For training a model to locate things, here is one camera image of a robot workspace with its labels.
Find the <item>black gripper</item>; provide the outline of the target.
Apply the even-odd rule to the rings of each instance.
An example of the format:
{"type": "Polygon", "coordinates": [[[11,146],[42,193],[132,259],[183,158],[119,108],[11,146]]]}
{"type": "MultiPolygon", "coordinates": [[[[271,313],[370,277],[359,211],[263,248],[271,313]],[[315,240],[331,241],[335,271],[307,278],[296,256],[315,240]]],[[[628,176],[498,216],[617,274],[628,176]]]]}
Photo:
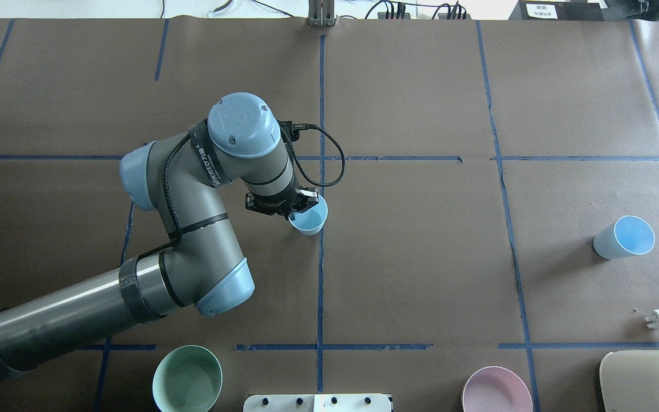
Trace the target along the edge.
{"type": "Polygon", "coordinates": [[[319,193],[316,188],[301,186],[288,186],[285,190],[270,196],[257,195],[250,191],[245,195],[245,209],[268,216],[279,215],[288,221],[318,203],[319,193]]]}

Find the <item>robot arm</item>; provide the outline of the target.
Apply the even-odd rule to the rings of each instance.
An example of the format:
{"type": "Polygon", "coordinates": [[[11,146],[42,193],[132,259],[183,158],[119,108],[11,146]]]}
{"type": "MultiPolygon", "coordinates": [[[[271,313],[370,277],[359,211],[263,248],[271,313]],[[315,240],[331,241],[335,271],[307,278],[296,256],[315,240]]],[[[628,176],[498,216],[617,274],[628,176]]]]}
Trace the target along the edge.
{"type": "Polygon", "coordinates": [[[320,183],[306,176],[293,143],[316,124],[280,121],[248,92],[222,97],[184,133],[126,154],[120,178],[132,203],[156,209],[162,246],[118,268],[14,308],[0,308],[0,383],[193,305],[215,316],[255,289],[220,188],[241,180],[245,207],[292,221],[316,208],[320,183]]]}

